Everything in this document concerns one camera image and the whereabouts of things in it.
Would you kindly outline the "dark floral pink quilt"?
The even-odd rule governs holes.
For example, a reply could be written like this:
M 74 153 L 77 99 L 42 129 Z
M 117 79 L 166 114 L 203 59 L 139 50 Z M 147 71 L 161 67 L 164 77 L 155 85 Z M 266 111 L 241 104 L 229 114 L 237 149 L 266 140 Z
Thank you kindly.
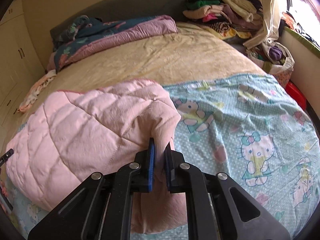
M 49 58 L 47 71 L 55 70 L 58 73 L 62 68 L 103 50 L 177 32 L 175 21 L 168 15 L 112 22 L 82 15 L 53 38 L 54 51 Z

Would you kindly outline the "orange white small garment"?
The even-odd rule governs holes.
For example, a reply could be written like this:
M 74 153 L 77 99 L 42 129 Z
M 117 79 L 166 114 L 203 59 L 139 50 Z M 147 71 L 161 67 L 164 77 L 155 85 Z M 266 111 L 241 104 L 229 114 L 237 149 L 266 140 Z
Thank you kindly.
M 56 70 L 50 70 L 41 77 L 29 90 L 24 100 L 20 103 L 18 112 L 25 113 L 38 99 L 39 94 L 56 78 Z

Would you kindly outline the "beige curtain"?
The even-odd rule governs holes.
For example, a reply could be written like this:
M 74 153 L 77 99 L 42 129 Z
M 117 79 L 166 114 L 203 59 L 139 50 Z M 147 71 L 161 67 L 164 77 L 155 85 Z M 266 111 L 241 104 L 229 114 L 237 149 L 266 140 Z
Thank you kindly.
M 263 42 L 276 41 L 279 37 L 281 12 L 278 0 L 261 0 L 261 4 L 263 6 L 263 27 L 255 36 L 243 43 L 247 49 L 252 49 Z

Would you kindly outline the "green window sill cushion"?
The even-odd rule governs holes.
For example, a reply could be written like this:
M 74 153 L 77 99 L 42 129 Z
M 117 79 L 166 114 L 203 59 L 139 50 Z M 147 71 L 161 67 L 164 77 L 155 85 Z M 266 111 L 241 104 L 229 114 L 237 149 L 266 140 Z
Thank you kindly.
M 309 34 L 305 32 L 302 26 L 295 21 L 293 16 L 288 12 L 282 12 L 279 25 L 279 36 L 281 37 L 284 31 L 291 34 L 299 43 L 306 49 L 311 51 L 319 58 L 319 44 Z

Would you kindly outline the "pink quilted jacket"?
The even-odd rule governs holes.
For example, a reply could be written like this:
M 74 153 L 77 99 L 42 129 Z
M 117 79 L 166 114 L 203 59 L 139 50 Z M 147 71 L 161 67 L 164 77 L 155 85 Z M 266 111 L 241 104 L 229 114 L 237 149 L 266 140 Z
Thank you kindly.
M 151 193 L 133 200 L 132 232 L 159 233 L 187 222 L 185 196 L 167 191 L 164 150 L 174 144 L 180 115 L 169 93 L 151 80 L 132 80 L 86 93 L 54 92 L 7 144 L 12 183 L 50 211 L 93 172 L 110 174 L 155 141 Z

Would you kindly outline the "blue cartoon cat sheet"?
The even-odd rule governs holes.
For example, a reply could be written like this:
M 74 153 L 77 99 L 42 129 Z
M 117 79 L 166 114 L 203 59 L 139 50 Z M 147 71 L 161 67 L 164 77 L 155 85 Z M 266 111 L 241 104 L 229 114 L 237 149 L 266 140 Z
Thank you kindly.
M 203 172 L 229 174 L 296 237 L 319 204 L 319 139 L 298 103 L 270 75 L 162 87 L 181 117 L 172 147 Z M 27 237 L 49 211 L 9 177 L 6 186 Z

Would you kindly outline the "pile of assorted clothes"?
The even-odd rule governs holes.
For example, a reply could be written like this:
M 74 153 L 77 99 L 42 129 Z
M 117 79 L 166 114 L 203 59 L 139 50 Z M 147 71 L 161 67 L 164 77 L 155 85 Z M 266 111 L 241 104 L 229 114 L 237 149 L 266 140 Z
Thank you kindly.
M 183 15 L 212 29 L 221 40 L 235 36 L 247 40 L 263 27 L 263 6 L 259 0 L 187 0 Z

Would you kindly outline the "red box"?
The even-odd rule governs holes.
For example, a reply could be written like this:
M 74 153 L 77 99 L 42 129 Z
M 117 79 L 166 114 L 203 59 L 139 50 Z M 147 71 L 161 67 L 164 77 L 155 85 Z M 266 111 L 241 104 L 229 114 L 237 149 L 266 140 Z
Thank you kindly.
M 293 98 L 303 110 L 306 110 L 307 108 L 306 97 L 291 81 L 287 83 L 285 90 L 287 94 L 289 94 L 289 96 L 291 96 L 291 98 Z

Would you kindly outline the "floral bag of clothes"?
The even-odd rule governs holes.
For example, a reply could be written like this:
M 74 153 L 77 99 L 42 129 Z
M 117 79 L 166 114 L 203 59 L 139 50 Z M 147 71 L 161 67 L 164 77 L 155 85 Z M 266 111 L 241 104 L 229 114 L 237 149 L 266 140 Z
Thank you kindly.
M 263 42 L 246 50 L 247 57 L 267 74 L 273 75 L 285 88 L 293 73 L 295 61 L 290 51 L 279 42 Z

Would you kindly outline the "dark grey headboard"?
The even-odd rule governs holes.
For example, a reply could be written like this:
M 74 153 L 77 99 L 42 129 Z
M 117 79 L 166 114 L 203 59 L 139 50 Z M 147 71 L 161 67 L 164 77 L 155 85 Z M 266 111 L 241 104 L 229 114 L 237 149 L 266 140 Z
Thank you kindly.
M 132 18 L 168 15 L 175 21 L 183 21 L 187 0 L 103 0 L 70 16 L 50 30 L 52 42 L 79 16 L 98 18 L 103 22 Z

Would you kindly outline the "beige bed sheet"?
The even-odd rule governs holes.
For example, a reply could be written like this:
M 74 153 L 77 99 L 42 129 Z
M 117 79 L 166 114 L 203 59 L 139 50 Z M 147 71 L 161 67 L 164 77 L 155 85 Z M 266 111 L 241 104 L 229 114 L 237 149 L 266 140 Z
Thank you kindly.
M 101 51 L 64 68 L 27 113 L 15 114 L 1 129 L 1 151 L 18 128 L 57 90 L 86 92 L 132 79 L 161 85 L 214 80 L 239 73 L 264 71 L 207 27 L 178 23 L 178 33 L 154 36 Z

